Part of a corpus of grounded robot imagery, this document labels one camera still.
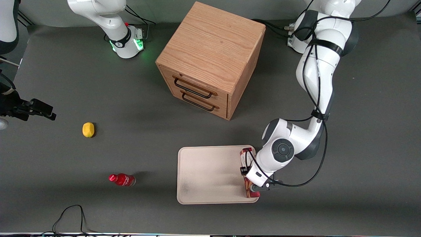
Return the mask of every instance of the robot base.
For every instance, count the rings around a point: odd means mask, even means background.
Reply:
[[[131,31],[131,39],[126,43],[124,48],[115,47],[111,42],[111,46],[114,52],[120,58],[129,59],[136,56],[140,51],[144,49],[143,31],[134,26],[128,26]]]

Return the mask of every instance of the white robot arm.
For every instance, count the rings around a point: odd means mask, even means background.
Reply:
[[[132,58],[143,50],[143,32],[127,26],[117,13],[124,11],[126,0],[67,0],[70,9],[98,24],[121,58]]]
[[[262,136],[263,148],[256,155],[257,164],[253,162],[246,175],[255,185],[262,187],[267,177],[288,165],[294,156],[306,160],[317,153],[324,129],[322,121],[328,118],[333,95],[333,72],[341,56],[355,47],[355,39],[358,37],[357,32],[353,31],[352,23],[342,19],[322,20],[313,28],[314,32],[310,28],[323,17],[349,18],[360,1],[324,1],[320,12],[306,11],[293,24],[295,34],[288,39],[288,46],[303,54],[296,70],[296,77],[301,87],[318,104],[320,111],[315,108],[312,112],[313,117],[307,129],[280,118],[267,125]]]

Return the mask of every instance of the green light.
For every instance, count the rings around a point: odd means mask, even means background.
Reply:
[[[111,40],[109,41],[109,43],[111,44],[112,50],[115,52],[115,48],[114,45],[111,43]]]
[[[133,42],[136,44],[139,51],[143,49],[143,40],[133,39]]]

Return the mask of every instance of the drawer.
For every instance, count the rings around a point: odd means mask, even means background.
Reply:
[[[197,97],[194,94],[184,90],[177,90],[173,92],[173,95],[195,107],[201,108],[205,111],[226,119],[226,105],[219,106],[211,104],[208,101],[205,101],[203,98]]]
[[[179,73],[171,72],[164,68],[161,68],[161,70],[173,94],[176,91],[184,90],[185,92],[200,98],[202,101],[212,105],[226,107],[228,94],[198,85],[197,83],[192,82],[191,79],[186,78],[185,75],[180,75]]]

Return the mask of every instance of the bottle cap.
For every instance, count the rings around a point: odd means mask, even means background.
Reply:
[[[117,175],[110,175],[109,177],[108,177],[108,180],[110,180],[111,182],[114,182],[114,181],[116,181],[117,180]]]

